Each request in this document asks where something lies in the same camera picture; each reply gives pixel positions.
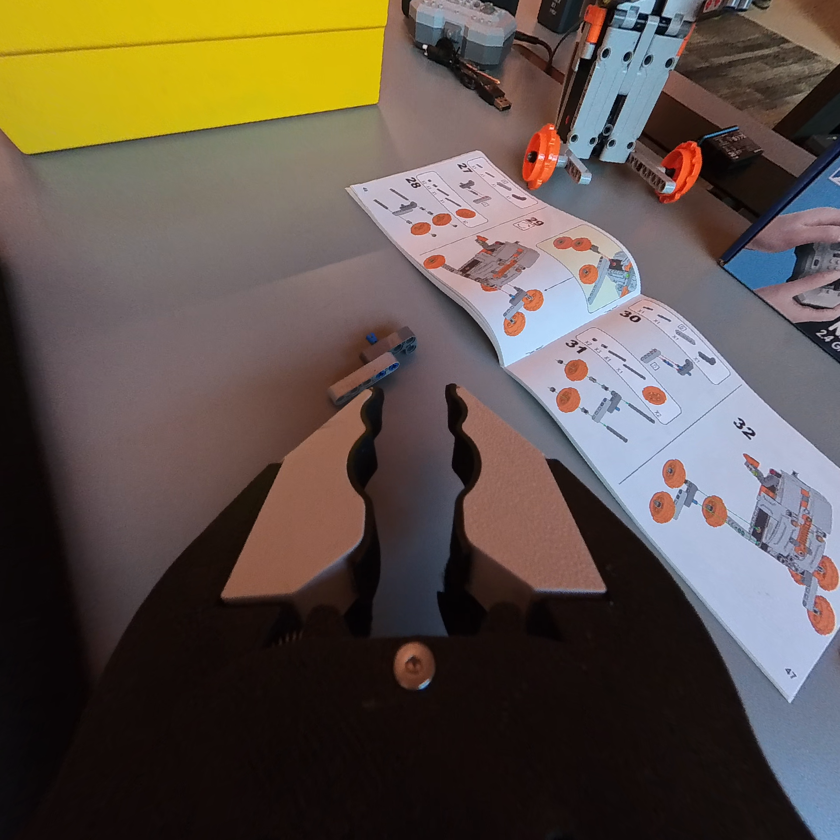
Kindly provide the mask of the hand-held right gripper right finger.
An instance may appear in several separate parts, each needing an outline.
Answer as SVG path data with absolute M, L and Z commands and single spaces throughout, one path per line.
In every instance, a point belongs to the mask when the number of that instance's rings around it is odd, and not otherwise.
M 548 460 L 460 385 L 447 385 L 455 502 L 440 612 L 448 631 L 477 631 L 497 604 L 527 614 L 546 595 L 606 586 Z

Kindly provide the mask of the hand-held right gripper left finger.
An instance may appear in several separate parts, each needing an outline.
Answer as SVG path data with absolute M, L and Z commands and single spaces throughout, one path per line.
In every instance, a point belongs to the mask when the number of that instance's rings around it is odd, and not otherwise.
M 382 389 L 364 390 L 283 459 L 222 592 L 228 604 L 333 606 L 371 626 L 380 546 L 364 489 L 377 467 Z

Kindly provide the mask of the grey beam with blue pin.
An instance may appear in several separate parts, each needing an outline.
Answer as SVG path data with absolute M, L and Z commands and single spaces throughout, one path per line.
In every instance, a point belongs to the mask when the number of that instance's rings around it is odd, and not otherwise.
M 400 359 L 417 348 L 417 337 L 408 327 L 399 328 L 381 340 L 373 333 L 365 338 L 370 346 L 360 353 L 362 366 L 328 389 L 329 399 L 336 406 L 350 402 L 363 390 L 396 371 Z

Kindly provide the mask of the yellow plastic bin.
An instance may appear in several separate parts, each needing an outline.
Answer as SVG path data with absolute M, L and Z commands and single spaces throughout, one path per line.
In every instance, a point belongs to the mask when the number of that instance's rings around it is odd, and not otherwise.
M 2 131 L 36 154 L 374 104 L 387 10 L 2 1 Z

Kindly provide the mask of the grey desk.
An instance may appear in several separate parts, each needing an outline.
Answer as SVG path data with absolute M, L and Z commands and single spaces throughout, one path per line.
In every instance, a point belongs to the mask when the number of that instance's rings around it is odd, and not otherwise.
M 558 85 L 524 56 L 500 113 L 412 46 L 398 4 L 379 103 L 45 155 L 2 155 L 10 297 L 97 677 L 163 573 L 268 463 L 331 415 L 366 333 L 419 339 L 385 380 L 369 485 L 374 635 L 444 631 L 460 487 L 445 386 L 464 385 L 635 525 L 472 318 L 347 193 L 484 151 L 519 174 Z

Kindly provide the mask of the open white instruction booklet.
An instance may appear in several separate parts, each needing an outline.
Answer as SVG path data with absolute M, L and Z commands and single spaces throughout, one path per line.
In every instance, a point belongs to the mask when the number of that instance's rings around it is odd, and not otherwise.
M 642 294 L 622 243 L 482 153 L 348 192 L 793 700 L 837 632 L 838 467 Z

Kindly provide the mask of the blue toy robot box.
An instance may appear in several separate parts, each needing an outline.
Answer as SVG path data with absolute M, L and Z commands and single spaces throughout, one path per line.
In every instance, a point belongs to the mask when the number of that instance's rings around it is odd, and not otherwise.
M 839 142 L 720 258 L 836 361 L 839 358 Z

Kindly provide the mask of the small black module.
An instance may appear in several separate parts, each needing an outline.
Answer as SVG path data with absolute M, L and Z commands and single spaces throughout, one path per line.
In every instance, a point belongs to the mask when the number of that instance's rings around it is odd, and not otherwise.
M 703 165 L 715 172 L 733 172 L 758 160 L 763 149 L 739 126 L 709 133 L 698 142 Z

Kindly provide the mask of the grey orange robot model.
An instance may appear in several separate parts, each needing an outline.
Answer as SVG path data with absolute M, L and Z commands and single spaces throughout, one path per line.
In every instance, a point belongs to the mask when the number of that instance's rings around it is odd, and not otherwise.
M 584 11 L 564 76 L 555 123 L 528 145 L 522 177 L 535 190 L 556 169 L 580 184 L 591 156 L 631 168 L 661 203 L 673 203 L 696 183 L 702 159 L 696 142 L 664 159 L 637 150 L 637 139 L 675 67 L 699 15 L 700 1 L 595 2 Z

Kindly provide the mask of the grey battery box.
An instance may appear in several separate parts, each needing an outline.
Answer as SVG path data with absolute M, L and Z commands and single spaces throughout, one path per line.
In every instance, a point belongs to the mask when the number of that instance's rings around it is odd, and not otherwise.
M 517 23 L 506 9 L 481 1 L 402 1 L 416 47 L 449 39 L 456 53 L 481 69 L 497 67 L 507 56 Z

